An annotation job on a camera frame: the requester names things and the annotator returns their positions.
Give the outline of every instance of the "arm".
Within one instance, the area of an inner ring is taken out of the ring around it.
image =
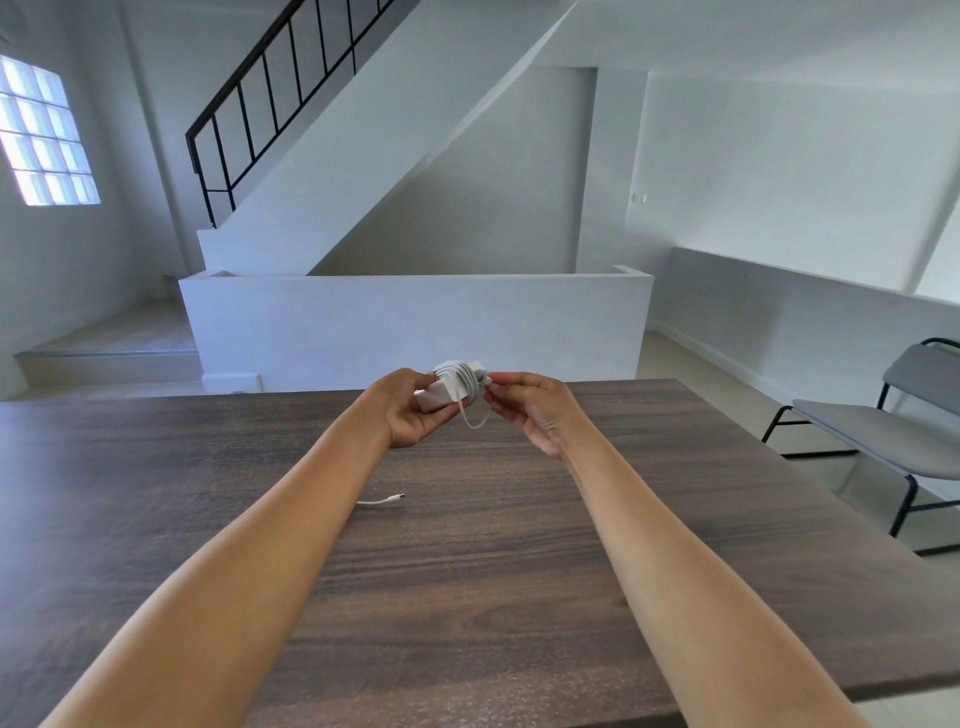
[[[43,723],[240,725],[387,448],[457,413],[419,412],[434,380],[400,370],[368,389],[288,474],[177,569]]]
[[[809,650],[663,505],[564,384],[491,373],[493,411],[569,468],[692,728],[868,726]]]

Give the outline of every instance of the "white cable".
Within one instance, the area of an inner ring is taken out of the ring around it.
[[[459,379],[464,390],[467,392],[467,406],[473,404],[474,400],[480,396],[483,380],[487,375],[487,373],[484,372],[484,375],[477,379],[476,373],[470,368],[470,365],[467,364],[466,361],[445,361],[433,370],[433,373],[437,375],[437,379],[442,379],[445,376],[452,376]],[[493,412],[492,408],[487,410],[487,416],[480,421],[480,424],[472,425],[470,420],[467,419],[467,411],[464,409],[464,398],[457,398],[457,404],[460,405],[460,414],[464,416],[464,422],[467,423],[467,427],[470,429],[480,429],[487,423],[487,419],[490,418],[490,413]]]
[[[395,496],[385,497],[383,500],[358,500],[357,505],[386,505],[387,503],[396,503],[403,497],[406,497],[405,493],[397,493]]]

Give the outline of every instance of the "wood grain surface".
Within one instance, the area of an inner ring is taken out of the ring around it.
[[[574,391],[851,697],[960,683],[960,582],[675,380]],[[0,725],[36,725],[353,397],[0,404]],[[250,725],[681,724],[560,464],[457,421],[367,495],[399,491],[350,519]]]

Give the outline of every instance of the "window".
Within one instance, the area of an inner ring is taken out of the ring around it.
[[[27,205],[99,205],[60,76],[0,56],[0,142]]]

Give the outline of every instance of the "chair backrest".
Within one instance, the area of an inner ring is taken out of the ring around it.
[[[914,344],[884,373],[883,381],[960,415],[960,352]]]

